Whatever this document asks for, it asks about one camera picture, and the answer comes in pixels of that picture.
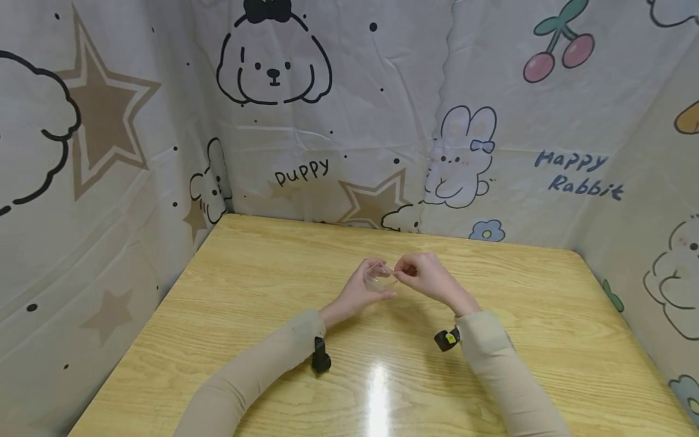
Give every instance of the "blue flower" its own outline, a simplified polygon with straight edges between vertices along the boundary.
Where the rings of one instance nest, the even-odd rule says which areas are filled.
[[[505,239],[505,231],[502,230],[500,220],[488,220],[473,225],[473,231],[469,235],[471,240],[502,241]]]
[[[699,384],[689,375],[680,375],[668,382],[694,424],[699,427]]]

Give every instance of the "small transparent container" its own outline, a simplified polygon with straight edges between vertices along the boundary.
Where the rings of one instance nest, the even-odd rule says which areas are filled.
[[[370,266],[364,273],[364,283],[371,292],[383,293],[398,282],[390,268],[378,262]]]

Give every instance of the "wooden table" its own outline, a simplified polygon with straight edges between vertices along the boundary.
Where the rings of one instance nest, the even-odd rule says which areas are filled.
[[[307,308],[364,257],[436,252],[494,311],[576,436],[692,436],[621,316],[574,252],[227,215],[152,316],[71,436],[170,436],[199,385]],[[236,436],[504,436],[495,403],[439,303],[398,287],[326,337],[332,369],[307,362],[248,411]]]

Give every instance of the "black wristband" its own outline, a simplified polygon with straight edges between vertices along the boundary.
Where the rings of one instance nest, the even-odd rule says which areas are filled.
[[[310,367],[316,375],[327,372],[332,365],[330,355],[325,352],[325,340],[322,337],[315,338],[315,351],[311,356]]]

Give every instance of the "printed fabric backdrop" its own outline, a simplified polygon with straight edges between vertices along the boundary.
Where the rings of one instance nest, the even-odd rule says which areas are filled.
[[[0,3],[0,429],[65,434],[231,210],[573,249],[699,427],[698,34],[699,0]]]

